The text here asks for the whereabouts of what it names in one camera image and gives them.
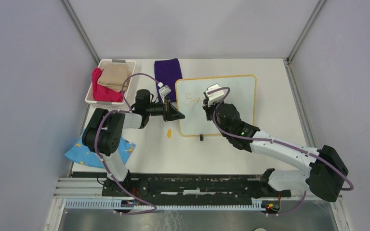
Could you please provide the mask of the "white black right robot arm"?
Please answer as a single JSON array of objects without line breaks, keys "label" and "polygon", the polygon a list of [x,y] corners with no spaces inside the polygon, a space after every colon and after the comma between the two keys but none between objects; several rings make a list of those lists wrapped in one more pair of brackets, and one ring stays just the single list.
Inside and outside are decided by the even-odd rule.
[{"label": "white black right robot arm", "polygon": [[211,103],[204,99],[202,108],[207,120],[214,123],[233,147],[266,155],[295,167],[295,170],[267,169],[259,183],[262,195],[303,190],[324,201],[336,202],[340,192],[345,190],[348,168],[333,147],[324,145],[319,149],[276,138],[242,121],[233,104]]}]

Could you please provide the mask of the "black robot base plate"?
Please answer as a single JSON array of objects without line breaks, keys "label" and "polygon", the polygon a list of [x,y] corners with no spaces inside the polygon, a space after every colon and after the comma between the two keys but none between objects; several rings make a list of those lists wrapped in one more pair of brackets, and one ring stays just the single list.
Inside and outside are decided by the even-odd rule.
[{"label": "black robot base plate", "polygon": [[252,199],[291,197],[290,190],[276,191],[260,177],[132,173],[122,185],[154,205],[251,205]]}]

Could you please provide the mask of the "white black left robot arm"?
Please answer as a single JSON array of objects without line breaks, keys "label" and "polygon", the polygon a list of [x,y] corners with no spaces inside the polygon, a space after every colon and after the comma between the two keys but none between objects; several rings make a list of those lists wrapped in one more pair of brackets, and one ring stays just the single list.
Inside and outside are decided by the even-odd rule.
[{"label": "white black left robot arm", "polygon": [[118,152],[122,132],[126,128],[143,129],[151,116],[161,116],[165,122],[184,119],[181,113],[166,97],[158,103],[151,102],[149,90],[138,90],[131,113],[96,108],[82,135],[82,144],[97,154],[107,177],[113,181],[113,189],[120,196],[132,191],[132,183],[126,179],[129,170]]}]

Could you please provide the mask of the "yellow framed whiteboard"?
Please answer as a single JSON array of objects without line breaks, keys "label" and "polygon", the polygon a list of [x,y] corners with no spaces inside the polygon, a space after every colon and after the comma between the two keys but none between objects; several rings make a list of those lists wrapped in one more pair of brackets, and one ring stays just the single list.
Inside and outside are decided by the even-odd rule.
[{"label": "yellow framed whiteboard", "polygon": [[215,84],[230,88],[224,102],[233,104],[244,122],[254,124],[256,83],[254,75],[186,78],[176,81],[177,108],[185,115],[184,119],[179,120],[180,133],[186,137],[220,134],[213,122],[206,119],[202,109],[205,98],[203,93]]}]

